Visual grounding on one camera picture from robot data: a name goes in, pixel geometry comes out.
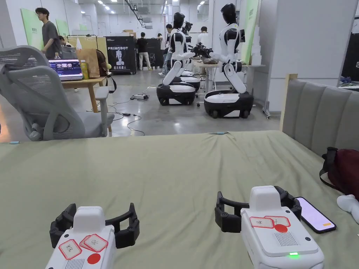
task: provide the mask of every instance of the white pants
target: white pants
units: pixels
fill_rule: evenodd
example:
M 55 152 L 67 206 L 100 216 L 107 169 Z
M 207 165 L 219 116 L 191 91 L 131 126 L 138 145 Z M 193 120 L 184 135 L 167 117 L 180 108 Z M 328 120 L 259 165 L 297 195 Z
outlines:
M 143 57 L 145 57 L 145 61 L 147 64 L 147 68 L 151 69 L 151 63 L 150 63 L 150 59 L 148 57 L 148 52 L 140 52 L 139 53 L 139 58 L 140 58 L 140 70 L 142 70 L 142 65 L 143 65 Z

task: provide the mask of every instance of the gray upholstered headboard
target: gray upholstered headboard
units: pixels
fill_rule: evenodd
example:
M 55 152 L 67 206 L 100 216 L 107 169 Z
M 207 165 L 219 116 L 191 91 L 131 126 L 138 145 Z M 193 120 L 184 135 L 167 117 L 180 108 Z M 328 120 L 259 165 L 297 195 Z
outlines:
M 327 147 L 359 150 L 359 93 L 287 78 L 281 130 L 318 155 Z

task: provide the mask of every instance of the brown paper bag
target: brown paper bag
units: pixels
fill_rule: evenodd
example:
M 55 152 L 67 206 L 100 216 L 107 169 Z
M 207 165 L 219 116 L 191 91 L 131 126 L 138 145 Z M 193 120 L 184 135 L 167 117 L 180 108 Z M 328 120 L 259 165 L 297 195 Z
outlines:
M 89 73 L 90 79 L 95 79 L 100 77 L 100 69 L 98 67 L 97 52 L 93 48 L 83 48 L 76 50 L 77 58 L 85 60 L 87 63 L 87 71 Z

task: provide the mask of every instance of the smartphone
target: smartphone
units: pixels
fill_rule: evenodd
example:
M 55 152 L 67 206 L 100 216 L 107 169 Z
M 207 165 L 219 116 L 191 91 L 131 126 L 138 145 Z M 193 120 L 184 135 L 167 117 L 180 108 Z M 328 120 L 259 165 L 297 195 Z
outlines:
M 316 233 L 334 231 L 336 225 L 303 197 L 296 198 L 302 207 L 303 221 Z

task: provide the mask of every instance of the green banner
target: green banner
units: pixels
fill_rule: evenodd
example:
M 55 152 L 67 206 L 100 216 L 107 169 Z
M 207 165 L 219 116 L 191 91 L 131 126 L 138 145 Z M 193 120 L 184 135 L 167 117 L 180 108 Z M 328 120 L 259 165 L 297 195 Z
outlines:
M 24 23 L 27 44 L 42 50 L 44 48 L 42 40 L 42 22 L 37 17 L 35 11 L 25 8 L 21 8 L 20 10 Z
M 87 25 L 80 23 L 80 30 L 81 31 L 87 31 Z
M 56 24 L 57 24 L 57 32 L 59 33 L 60 36 L 67 37 L 70 34 L 69 26 L 67 25 L 66 21 L 56 19 Z
M 258 12 L 258 3 L 259 0 L 247 0 L 246 13 L 244 14 L 246 16 L 244 24 L 246 42 L 242 46 L 241 56 L 242 60 L 244 60 L 246 64 L 249 64 L 251 59 L 254 29 L 256 26 Z

